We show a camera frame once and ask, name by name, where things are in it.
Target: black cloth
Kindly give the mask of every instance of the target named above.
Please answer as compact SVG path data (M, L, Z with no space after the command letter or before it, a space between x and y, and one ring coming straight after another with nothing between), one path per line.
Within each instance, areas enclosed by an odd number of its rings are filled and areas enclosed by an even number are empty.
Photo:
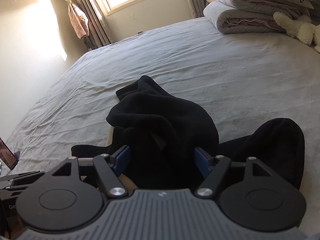
M201 147L210 155L245 162L255 156L299 188L304 165L304 137L292 120L278 118L262 125L252 135L219 144L217 129L199 105L174 97L150 77L116 92L120 102L107 121L114 126L109 147L73 146L73 156L112 154L122 145L132 148L132 161L124 171L139 188L195 189L203 178L194 165L193 149ZM152 137L166 141L160 150Z

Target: beige wall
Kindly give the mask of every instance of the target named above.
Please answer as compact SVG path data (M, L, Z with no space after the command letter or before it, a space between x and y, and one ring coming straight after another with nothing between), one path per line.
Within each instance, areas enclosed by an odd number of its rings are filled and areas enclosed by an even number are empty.
M0 137L85 52L65 0L0 0Z
M142 0L106 16L115 41L188 19L187 0Z

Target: metal bolt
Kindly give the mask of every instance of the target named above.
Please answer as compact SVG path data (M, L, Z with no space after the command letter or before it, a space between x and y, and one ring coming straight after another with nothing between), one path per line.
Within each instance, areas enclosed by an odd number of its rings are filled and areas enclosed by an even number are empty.
M203 196L203 197L208 197L208 196L210 196L210 195L212 195L212 190L211 189L209 189L209 188L200 188L200 189L198 189L198 191L197 191L197 194L199 195L199 196Z
M110 194L113 196L121 196L125 193L125 189L121 187L114 187L110 190Z

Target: stuffed animal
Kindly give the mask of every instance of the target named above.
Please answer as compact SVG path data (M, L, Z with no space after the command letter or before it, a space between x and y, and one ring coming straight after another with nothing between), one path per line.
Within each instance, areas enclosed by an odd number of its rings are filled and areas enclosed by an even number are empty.
M320 25L313 25L308 16L303 15L297 20L292 20L281 12L275 12L273 18L280 27L286 30L288 36L297 38L308 46L314 41L315 50L320 53Z

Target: bed sheet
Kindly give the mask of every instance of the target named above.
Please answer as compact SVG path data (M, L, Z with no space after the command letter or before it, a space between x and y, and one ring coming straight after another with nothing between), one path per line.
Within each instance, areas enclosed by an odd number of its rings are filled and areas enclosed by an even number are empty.
M147 31L82 56L26 114L7 140L21 151L13 171L50 170L76 144L104 146L115 91L142 75L201 105L220 142L264 122L293 119L306 142L301 229L320 231L320 55L284 34L223 35L205 17Z

